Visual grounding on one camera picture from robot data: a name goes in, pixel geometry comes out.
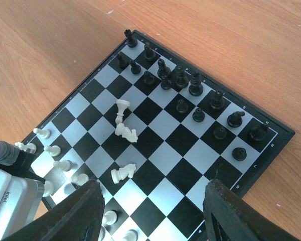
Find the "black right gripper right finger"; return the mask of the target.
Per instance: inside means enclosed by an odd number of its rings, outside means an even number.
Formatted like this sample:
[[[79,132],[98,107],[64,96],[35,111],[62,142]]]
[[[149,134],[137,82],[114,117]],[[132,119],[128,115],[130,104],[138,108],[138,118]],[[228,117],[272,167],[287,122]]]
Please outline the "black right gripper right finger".
[[[207,184],[203,207],[208,240],[298,240],[217,179]]]

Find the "black white chessboard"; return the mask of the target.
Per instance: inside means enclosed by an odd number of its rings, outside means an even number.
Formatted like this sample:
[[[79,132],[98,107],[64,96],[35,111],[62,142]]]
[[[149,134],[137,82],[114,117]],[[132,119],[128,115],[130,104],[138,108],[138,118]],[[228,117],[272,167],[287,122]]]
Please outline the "black white chessboard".
[[[24,139],[25,144],[37,146],[33,172],[54,184],[54,192],[43,201],[53,208],[77,189],[71,178],[85,173],[100,183],[105,210],[117,213],[117,222],[105,227],[105,240],[122,240],[130,229],[136,230],[139,240],[206,240],[203,201],[208,182],[218,179],[243,196],[294,131],[154,39],[139,31],[132,35],[136,47],[130,48],[124,40],[39,124],[40,129],[51,131],[48,139],[35,133]],[[154,61],[145,59],[146,42],[156,53]],[[118,53],[129,63],[124,70],[118,66]],[[160,58],[171,70],[171,83],[178,65],[189,80],[198,72],[203,93],[192,96],[188,88],[175,84],[163,90],[157,74]],[[141,67],[137,75],[130,70],[131,60]],[[155,79],[152,86],[144,83],[145,71]],[[225,105],[220,110],[210,107],[217,90],[224,92]],[[122,123],[136,130],[136,143],[115,134],[117,99],[130,102]],[[179,99],[188,104],[186,113],[177,111]],[[192,118],[197,108],[205,113],[200,123]],[[242,125],[232,128],[227,117],[235,111],[245,115]],[[267,124],[268,132],[256,142],[249,132],[260,124]],[[227,131],[223,140],[213,136],[220,126]],[[44,146],[54,145],[61,148],[56,157],[44,151]],[[245,160],[232,157],[237,147],[246,149]],[[63,160],[72,162],[70,171],[53,166]],[[127,164],[136,164],[133,178],[114,184],[111,170]]]

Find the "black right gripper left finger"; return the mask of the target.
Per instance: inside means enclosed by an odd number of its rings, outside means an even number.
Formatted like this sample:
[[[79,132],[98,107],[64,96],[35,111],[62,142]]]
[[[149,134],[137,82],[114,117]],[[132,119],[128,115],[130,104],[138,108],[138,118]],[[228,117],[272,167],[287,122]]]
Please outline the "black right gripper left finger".
[[[4,240],[98,240],[105,201],[90,179],[40,218]]]

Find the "white king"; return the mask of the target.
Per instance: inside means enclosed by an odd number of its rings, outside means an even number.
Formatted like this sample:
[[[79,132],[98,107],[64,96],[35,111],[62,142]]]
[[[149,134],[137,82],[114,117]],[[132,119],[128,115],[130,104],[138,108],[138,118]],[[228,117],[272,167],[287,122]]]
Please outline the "white king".
[[[104,238],[105,238],[105,228],[102,226],[101,229],[100,229],[98,241],[103,241]]]

